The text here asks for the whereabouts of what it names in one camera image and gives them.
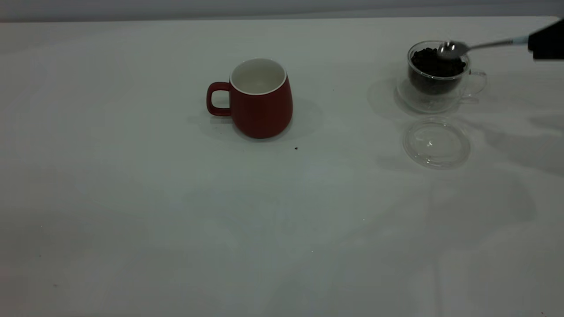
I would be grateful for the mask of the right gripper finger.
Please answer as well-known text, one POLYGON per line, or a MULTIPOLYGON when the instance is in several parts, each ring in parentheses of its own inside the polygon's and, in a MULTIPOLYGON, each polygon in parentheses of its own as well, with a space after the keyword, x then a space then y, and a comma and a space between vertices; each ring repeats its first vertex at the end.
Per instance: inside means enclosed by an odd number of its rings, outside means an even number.
POLYGON ((528 45, 533 60, 563 60, 563 45, 528 45))
POLYGON ((560 20, 528 36, 528 46, 563 46, 564 21, 560 20))

